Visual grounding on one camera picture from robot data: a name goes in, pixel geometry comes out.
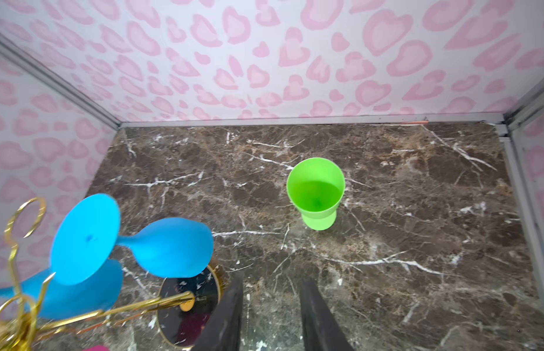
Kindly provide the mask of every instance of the gold metal rack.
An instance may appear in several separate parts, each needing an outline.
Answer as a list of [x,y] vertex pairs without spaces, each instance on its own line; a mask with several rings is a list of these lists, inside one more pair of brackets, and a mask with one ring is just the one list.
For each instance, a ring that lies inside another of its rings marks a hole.
[[[103,311],[100,309],[81,314],[80,316],[53,321],[38,326],[38,313],[40,312],[42,303],[44,302],[48,285],[54,278],[55,273],[48,276],[42,283],[38,300],[34,300],[31,296],[24,294],[15,265],[19,243],[14,240],[11,235],[13,226],[18,216],[29,204],[35,201],[38,201],[40,204],[38,215],[30,230],[26,233],[26,235],[24,235],[24,238],[30,236],[34,230],[40,226],[40,223],[46,214],[46,200],[42,197],[36,197],[23,203],[19,209],[16,210],[15,214],[11,216],[9,222],[7,223],[7,227],[5,228],[5,242],[7,242],[7,244],[11,247],[11,253],[9,255],[9,273],[13,281],[14,296],[0,306],[0,314],[5,310],[5,308],[7,308],[8,305],[14,302],[18,304],[18,308],[16,317],[14,319],[8,322],[0,321],[0,351],[30,351],[33,342],[45,340],[56,335],[57,333],[76,333],[79,335],[103,325],[122,325],[130,319],[137,318],[148,312],[156,311],[157,309],[180,306],[183,311],[189,311],[194,306],[194,294],[191,291],[186,291],[185,293],[177,294],[168,298],[157,297],[122,307],[113,308],[108,311]],[[117,321],[113,321],[111,319],[114,314],[132,311],[136,311],[137,313],[133,316]],[[101,318],[104,318],[102,322],[96,323],[89,327],[76,328],[69,326],[70,324],[76,322],[92,321],[94,319]]]

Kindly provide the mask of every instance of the cup rim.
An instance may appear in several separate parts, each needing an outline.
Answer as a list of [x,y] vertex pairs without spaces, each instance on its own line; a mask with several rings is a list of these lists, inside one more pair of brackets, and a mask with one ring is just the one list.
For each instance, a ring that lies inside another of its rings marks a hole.
[[[327,161],[329,161],[330,163],[332,163],[333,165],[335,165],[336,168],[338,168],[338,170],[339,170],[339,171],[341,172],[341,174],[342,174],[342,178],[343,178],[344,181],[345,181],[345,188],[342,189],[342,192],[340,193],[340,197],[338,198],[338,200],[336,201],[336,203],[335,203],[334,205],[332,205],[331,207],[329,207],[329,208],[327,208],[327,209],[324,209],[324,210],[322,210],[322,211],[316,211],[316,212],[314,212],[314,211],[308,211],[308,210],[306,210],[306,209],[303,209],[303,211],[309,212],[309,213],[311,213],[311,214],[322,214],[322,213],[324,213],[324,212],[327,212],[327,211],[332,210],[333,208],[338,207],[338,205],[340,204],[340,201],[341,201],[342,198],[344,197],[344,192],[345,192],[345,190],[346,190],[346,178],[345,178],[345,176],[344,176],[344,172],[342,171],[342,169],[341,169],[337,164],[335,164],[333,161],[331,161],[331,160],[328,159],[328,158],[324,158],[324,157],[310,157],[310,158],[306,158],[306,159],[304,159],[303,161],[297,163],[297,164],[293,167],[293,170],[296,169],[296,167],[299,166],[300,164],[303,164],[304,162],[309,161],[310,159],[317,159],[317,158],[327,160]],[[289,186],[288,186],[289,183],[290,183],[290,177],[292,176],[293,170],[290,171],[290,174],[288,175],[288,179],[287,179],[286,182],[285,182],[285,192],[288,193],[288,198],[290,199],[290,202],[296,207],[297,210],[299,210],[299,206],[296,205],[295,201],[294,201],[294,200],[292,199],[292,197],[290,196],[290,190],[289,190]]]

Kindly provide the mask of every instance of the brown marble surface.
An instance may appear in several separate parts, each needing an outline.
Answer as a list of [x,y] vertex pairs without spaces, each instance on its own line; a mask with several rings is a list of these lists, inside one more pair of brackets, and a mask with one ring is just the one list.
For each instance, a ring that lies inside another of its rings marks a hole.
[[[325,157],[346,175],[335,224],[306,228],[290,169]],[[298,283],[319,290],[357,351],[544,350],[535,288],[502,147],[483,124],[120,130],[89,194],[120,204],[122,235],[181,216],[209,225],[214,262],[245,284],[242,350],[303,350]],[[116,249],[119,304],[162,279]],[[43,349],[172,350],[151,316]]]

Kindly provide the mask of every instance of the wall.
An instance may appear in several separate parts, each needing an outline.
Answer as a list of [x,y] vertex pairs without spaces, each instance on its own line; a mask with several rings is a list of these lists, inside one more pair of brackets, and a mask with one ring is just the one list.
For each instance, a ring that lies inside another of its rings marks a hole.
[[18,268],[27,278],[49,265],[56,229],[85,197],[114,134],[0,57],[0,286],[10,286],[10,249],[3,240],[9,217],[34,196],[48,201],[42,225],[32,236],[22,239],[37,207],[25,210],[16,222]]
[[505,111],[544,0],[4,0],[0,31],[127,121]]
[[524,127],[520,134],[529,189],[537,199],[539,223],[544,223],[544,112]]

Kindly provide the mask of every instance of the green plastic cup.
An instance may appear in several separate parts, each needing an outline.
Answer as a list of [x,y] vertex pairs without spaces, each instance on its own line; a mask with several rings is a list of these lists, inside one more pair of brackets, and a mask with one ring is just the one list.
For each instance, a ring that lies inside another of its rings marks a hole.
[[300,211],[305,224],[325,230],[337,219],[337,208],[346,187],[342,170],[332,161],[307,158],[294,167],[288,177],[288,196]]

